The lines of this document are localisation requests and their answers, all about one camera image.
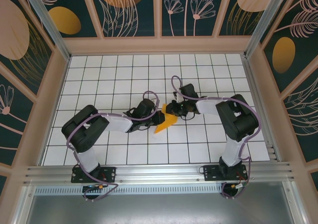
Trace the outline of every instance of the flower illustration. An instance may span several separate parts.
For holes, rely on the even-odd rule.
[[[215,16],[213,0],[201,0],[198,4],[198,0],[191,0],[191,10],[194,18],[193,36],[195,36],[195,24],[198,19],[205,19]]]
[[[6,90],[5,86],[3,84],[0,85],[0,114],[10,115],[17,120],[19,120],[23,123],[26,123],[26,121],[14,116],[10,113],[10,107],[12,104],[13,95],[14,95],[14,89],[11,86],[8,86],[8,89]],[[9,126],[6,126],[5,124],[2,124],[2,123],[0,123],[0,127],[3,127],[7,130],[10,130],[10,131],[15,132],[15,133],[20,134],[20,135],[23,134],[23,132],[18,131],[14,128],[11,128]]]
[[[170,28],[172,36],[174,36],[172,23],[171,23],[171,15],[183,12],[183,7],[181,7],[180,0],[164,0],[164,6],[168,11],[169,19],[170,19]]]
[[[0,85],[0,114],[10,113],[10,106],[13,100],[14,89],[8,86],[7,91],[3,84]]]

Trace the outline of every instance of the enclosure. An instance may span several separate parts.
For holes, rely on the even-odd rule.
[[[1,223],[317,223],[317,4],[0,0]],[[86,202],[62,126],[87,105],[127,112],[147,90],[161,110],[174,75],[259,115],[245,193],[205,181],[229,137],[218,115],[190,112],[158,133],[104,131],[93,150],[119,186]]]

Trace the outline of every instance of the white grid floor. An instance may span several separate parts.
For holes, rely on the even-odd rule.
[[[180,76],[184,85],[192,83],[201,96],[239,93],[254,107],[238,54],[72,57],[42,165],[76,163],[61,127],[86,105],[93,104],[100,112],[122,113],[136,107],[142,93],[151,90],[158,94],[161,108],[174,99],[173,75]],[[100,164],[218,162],[225,149],[226,135],[218,116],[196,115],[190,121],[179,118],[167,130],[158,134],[154,130],[104,132],[94,145]],[[269,161],[262,133],[245,147],[243,157],[248,155],[252,161]]]

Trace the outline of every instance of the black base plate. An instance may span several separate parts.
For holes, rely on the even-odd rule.
[[[108,183],[113,183],[115,182],[115,176],[116,176],[115,167],[101,167],[100,173],[97,179],[108,182]],[[73,168],[71,183],[97,183],[97,182],[87,177],[81,168],[75,167]]]
[[[236,175],[236,173],[234,175],[228,175],[227,177],[224,177],[223,174],[220,172],[218,165],[204,165],[202,168],[205,181],[239,180],[239,176]],[[239,174],[247,180],[247,171],[244,164],[238,165],[236,171],[239,172]]]

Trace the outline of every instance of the grid mat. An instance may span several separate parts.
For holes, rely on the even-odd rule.
[[[63,85],[42,165],[74,165],[61,127],[88,104],[100,112],[122,113],[136,107],[146,90],[158,94],[161,108],[170,103],[170,78],[192,83],[201,96],[231,97],[241,94],[254,102],[239,54],[174,54],[73,56]],[[226,145],[221,120],[196,115],[154,134],[155,127],[130,134],[104,132],[93,146],[102,165],[176,164],[218,162]],[[262,132],[245,147],[242,157],[269,161]]]

